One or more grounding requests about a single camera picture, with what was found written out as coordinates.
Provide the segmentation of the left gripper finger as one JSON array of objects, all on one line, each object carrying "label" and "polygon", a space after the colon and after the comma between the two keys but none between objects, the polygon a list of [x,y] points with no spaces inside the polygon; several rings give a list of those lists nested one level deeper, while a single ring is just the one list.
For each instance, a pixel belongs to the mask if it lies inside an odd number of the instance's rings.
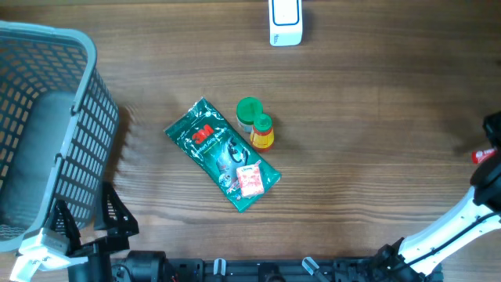
[{"label": "left gripper finger", "polygon": [[65,201],[56,201],[45,221],[45,227],[65,236],[69,240],[70,251],[81,248],[79,229]]},{"label": "left gripper finger", "polygon": [[94,230],[106,231],[108,236],[131,237],[139,234],[139,224],[119,198],[113,185],[103,182],[96,203]]}]

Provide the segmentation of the green 3M gloves packet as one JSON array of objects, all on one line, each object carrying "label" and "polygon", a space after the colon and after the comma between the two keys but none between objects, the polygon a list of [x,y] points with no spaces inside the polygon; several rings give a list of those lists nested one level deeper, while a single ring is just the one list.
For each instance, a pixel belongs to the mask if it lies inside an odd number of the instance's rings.
[{"label": "green 3M gloves packet", "polygon": [[260,194],[248,197],[242,194],[238,168],[257,165],[265,192],[281,178],[280,172],[203,97],[164,132],[208,174],[238,212],[245,212],[261,198]]}]

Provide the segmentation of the pink tissue packet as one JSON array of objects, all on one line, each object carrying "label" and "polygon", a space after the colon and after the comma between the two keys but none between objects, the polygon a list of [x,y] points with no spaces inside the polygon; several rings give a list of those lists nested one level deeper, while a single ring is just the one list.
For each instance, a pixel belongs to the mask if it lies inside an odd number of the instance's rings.
[{"label": "pink tissue packet", "polygon": [[257,164],[239,167],[236,170],[236,174],[242,197],[251,198],[265,192],[261,172]]}]

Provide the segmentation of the green cap sauce bottle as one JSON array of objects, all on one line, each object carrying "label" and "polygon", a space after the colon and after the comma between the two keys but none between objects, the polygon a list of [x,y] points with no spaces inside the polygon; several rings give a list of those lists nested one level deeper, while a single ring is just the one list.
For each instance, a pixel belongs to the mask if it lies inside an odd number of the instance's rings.
[{"label": "green cap sauce bottle", "polygon": [[275,142],[275,133],[272,118],[268,114],[259,114],[254,119],[250,134],[251,146],[260,152],[268,151]]}]

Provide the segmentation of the green lid white jar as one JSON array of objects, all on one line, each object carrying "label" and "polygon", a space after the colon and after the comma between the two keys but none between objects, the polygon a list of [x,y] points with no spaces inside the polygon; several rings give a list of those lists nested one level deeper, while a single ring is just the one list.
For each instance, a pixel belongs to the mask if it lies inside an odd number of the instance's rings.
[{"label": "green lid white jar", "polygon": [[238,125],[246,133],[251,133],[254,126],[254,119],[263,113],[263,106],[259,99],[246,97],[238,102],[236,107],[236,118]]}]

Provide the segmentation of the red coffee stick sachet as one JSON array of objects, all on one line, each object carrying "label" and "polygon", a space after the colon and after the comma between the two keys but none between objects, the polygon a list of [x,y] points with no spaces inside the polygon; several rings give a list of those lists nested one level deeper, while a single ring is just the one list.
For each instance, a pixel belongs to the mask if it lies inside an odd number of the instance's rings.
[{"label": "red coffee stick sachet", "polygon": [[474,164],[480,164],[481,162],[489,159],[491,156],[497,153],[497,149],[492,148],[488,150],[476,150],[471,154],[471,159]]}]

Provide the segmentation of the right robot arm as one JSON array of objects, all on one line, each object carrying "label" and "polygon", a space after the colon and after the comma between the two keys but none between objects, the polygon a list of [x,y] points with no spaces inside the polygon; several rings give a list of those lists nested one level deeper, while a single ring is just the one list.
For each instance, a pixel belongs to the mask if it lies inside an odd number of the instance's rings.
[{"label": "right robot arm", "polygon": [[369,264],[373,281],[430,281],[444,259],[500,228],[500,113],[482,128],[492,149],[478,159],[465,196],[424,230],[382,247]]}]

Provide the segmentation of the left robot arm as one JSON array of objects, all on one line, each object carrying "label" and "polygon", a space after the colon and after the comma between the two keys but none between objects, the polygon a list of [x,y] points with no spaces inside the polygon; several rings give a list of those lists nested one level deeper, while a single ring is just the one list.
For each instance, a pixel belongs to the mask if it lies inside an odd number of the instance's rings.
[{"label": "left robot arm", "polygon": [[71,259],[84,259],[67,268],[70,281],[177,281],[178,274],[163,251],[130,251],[126,258],[112,262],[110,256],[130,248],[129,238],[139,234],[139,224],[126,208],[111,183],[101,185],[96,202],[95,230],[106,236],[81,243],[81,235],[67,203],[58,200],[45,227],[68,240],[63,252]]}]

